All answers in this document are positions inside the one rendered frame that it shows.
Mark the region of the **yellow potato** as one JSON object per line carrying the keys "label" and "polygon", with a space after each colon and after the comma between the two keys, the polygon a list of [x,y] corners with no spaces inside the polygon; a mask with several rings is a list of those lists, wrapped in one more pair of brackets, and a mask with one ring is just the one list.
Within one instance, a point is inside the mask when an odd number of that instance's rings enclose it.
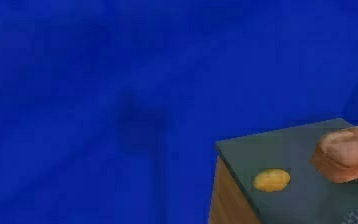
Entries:
{"label": "yellow potato", "polygon": [[290,174],[283,169],[266,169],[253,178],[252,185],[261,192],[278,192],[282,191],[290,180]]}

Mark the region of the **grey-topped wooden counter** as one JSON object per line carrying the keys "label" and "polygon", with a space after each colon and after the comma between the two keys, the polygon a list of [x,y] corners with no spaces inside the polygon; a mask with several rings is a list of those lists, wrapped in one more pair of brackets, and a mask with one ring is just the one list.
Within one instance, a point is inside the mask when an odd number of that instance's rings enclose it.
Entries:
{"label": "grey-topped wooden counter", "polygon": [[[338,118],[218,141],[208,224],[341,224],[358,209],[358,180],[332,183],[310,158],[322,135],[349,126]],[[270,168],[290,182],[278,192],[255,189],[253,178]]]}

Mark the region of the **brown bread loaf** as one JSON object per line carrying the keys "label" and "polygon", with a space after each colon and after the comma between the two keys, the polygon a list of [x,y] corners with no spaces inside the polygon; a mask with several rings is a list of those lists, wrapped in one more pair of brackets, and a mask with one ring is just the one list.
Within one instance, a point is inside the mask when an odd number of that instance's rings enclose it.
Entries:
{"label": "brown bread loaf", "polygon": [[324,135],[318,141],[310,162],[333,183],[358,179],[358,126]]}

